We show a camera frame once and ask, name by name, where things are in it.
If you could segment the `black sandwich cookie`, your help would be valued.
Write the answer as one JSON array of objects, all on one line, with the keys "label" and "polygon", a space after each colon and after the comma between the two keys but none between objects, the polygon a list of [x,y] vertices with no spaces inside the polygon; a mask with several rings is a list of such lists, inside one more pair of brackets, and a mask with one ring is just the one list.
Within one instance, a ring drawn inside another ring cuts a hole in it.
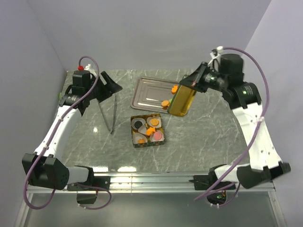
[{"label": "black sandwich cookie", "polygon": [[143,123],[142,123],[141,121],[136,121],[136,122],[134,123],[134,127],[135,127],[136,129],[139,129],[140,127],[142,127],[142,125],[143,125]]}]

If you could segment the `gold tin lid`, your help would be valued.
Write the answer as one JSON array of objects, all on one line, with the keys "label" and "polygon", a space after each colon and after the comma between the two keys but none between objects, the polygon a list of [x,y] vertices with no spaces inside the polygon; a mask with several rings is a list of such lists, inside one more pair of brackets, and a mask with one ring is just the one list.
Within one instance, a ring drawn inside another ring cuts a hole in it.
[{"label": "gold tin lid", "polygon": [[180,85],[168,107],[167,112],[173,116],[184,117],[193,102],[196,91]]}]

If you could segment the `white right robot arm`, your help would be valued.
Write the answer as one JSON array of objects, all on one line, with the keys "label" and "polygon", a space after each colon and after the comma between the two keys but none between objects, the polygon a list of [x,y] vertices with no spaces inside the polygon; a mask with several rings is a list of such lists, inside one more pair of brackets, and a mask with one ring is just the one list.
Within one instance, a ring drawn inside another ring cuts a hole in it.
[{"label": "white right robot arm", "polygon": [[282,161],[269,135],[265,123],[268,105],[262,103],[256,85],[244,81],[243,66],[243,58],[228,53],[220,57],[217,70],[202,62],[180,81],[182,86],[197,92],[220,91],[247,143],[246,150],[232,165],[223,164],[210,169],[208,182],[211,189],[219,189],[225,182],[238,183],[249,189],[291,172],[290,164]]}]

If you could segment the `green christmas cookie tin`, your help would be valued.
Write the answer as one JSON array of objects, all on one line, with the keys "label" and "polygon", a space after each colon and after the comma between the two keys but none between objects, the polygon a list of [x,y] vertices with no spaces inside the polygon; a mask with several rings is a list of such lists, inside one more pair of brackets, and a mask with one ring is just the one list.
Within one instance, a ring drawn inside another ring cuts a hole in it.
[{"label": "green christmas cookie tin", "polygon": [[[130,122],[133,118],[143,118],[145,121],[146,121],[146,127],[147,128],[150,128],[150,126],[147,124],[147,118],[148,117],[152,117],[152,116],[159,116],[161,118],[161,115],[156,113],[156,114],[146,114],[146,115],[138,115],[138,116],[132,116],[131,119],[130,119]],[[150,136],[148,135],[145,135],[145,137],[148,139],[148,142],[147,143],[143,143],[143,144],[133,144],[133,147],[134,148],[143,148],[143,147],[151,147],[151,146],[160,146],[160,145],[164,145],[165,143],[165,139],[166,139],[166,136],[165,136],[165,133],[164,133],[164,128],[163,128],[163,122],[162,122],[162,118],[161,118],[161,125],[162,127],[160,128],[155,128],[156,131],[161,131],[163,134],[164,134],[164,141],[160,141],[160,142],[151,142],[150,141]],[[134,130],[131,126],[131,136],[133,136],[133,133],[134,132],[138,132],[138,130]]]}]

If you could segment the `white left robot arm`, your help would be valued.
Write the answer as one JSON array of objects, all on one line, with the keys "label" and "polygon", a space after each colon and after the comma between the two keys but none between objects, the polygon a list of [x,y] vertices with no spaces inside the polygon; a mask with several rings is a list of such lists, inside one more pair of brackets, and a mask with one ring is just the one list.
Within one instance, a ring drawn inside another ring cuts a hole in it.
[{"label": "white left robot arm", "polygon": [[78,68],[72,76],[72,84],[59,101],[55,120],[42,143],[32,154],[25,154],[22,165],[26,184],[62,190],[68,184],[78,183],[84,190],[94,187],[95,177],[91,167],[66,167],[62,155],[67,141],[79,119],[92,100],[99,103],[122,90],[105,72],[100,77],[92,69]]}]

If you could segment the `pink sandwich cookie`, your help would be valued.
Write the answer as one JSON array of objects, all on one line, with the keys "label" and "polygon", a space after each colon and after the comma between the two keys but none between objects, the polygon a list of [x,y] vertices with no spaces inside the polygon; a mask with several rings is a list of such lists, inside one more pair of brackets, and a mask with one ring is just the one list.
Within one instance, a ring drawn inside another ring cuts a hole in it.
[{"label": "pink sandwich cookie", "polygon": [[160,131],[155,132],[154,135],[153,135],[153,138],[154,138],[155,140],[161,140],[161,138],[162,138],[162,133],[161,133]]}]

